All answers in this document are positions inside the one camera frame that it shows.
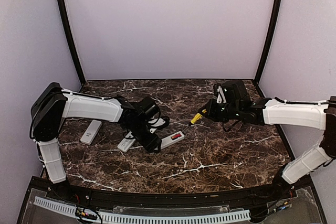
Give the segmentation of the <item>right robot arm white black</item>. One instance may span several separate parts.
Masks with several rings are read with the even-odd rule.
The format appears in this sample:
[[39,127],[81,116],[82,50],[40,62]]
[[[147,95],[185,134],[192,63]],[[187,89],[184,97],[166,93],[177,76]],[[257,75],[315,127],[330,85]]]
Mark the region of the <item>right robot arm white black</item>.
[[280,199],[288,186],[303,176],[327,166],[335,160],[335,97],[320,101],[290,101],[280,98],[251,100],[241,80],[216,83],[214,97],[199,110],[199,114],[211,121],[234,121],[252,125],[276,125],[286,134],[290,128],[320,131],[301,155],[284,165],[268,188],[273,200]]

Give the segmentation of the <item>white button remote control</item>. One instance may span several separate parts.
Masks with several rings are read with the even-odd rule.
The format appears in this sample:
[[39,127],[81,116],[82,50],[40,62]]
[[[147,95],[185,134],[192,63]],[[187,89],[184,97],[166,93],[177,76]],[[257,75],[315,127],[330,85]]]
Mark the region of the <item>white button remote control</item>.
[[[176,134],[176,133],[181,133],[183,135],[183,137],[178,138],[177,140],[172,140],[171,136]],[[171,134],[171,135],[162,139],[161,149],[167,148],[167,147],[169,147],[169,146],[171,146],[171,145],[173,145],[173,144],[175,144],[175,143],[177,143],[181,140],[184,140],[184,138],[185,138],[185,135],[182,131],[175,132],[175,133],[173,133],[173,134]]]

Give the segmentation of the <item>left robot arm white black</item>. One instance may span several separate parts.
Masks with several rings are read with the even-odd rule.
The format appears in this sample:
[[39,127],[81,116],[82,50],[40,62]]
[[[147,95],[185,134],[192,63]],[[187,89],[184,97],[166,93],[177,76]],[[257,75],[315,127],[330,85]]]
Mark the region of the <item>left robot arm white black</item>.
[[58,137],[68,119],[91,119],[119,124],[131,132],[135,140],[148,152],[161,150],[162,140],[150,131],[151,119],[160,108],[151,97],[130,102],[125,97],[98,97],[63,89],[52,82],[30,109],[29,138],[37,143],[53,191],[63,201],[74,197],[74,189],[65,181],[67,175],[59,148]]

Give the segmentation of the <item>yellow handled screwdriver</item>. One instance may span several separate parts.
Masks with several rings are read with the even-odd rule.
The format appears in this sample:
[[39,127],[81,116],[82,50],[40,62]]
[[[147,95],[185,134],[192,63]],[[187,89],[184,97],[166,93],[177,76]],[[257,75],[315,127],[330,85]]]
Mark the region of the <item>yellow handled screwdriver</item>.
[[197,113],[190,121],[189,121],[189,125],[194,125],[197,123],[197,121],[199,121],[202,118],[202,115],[200,113]]

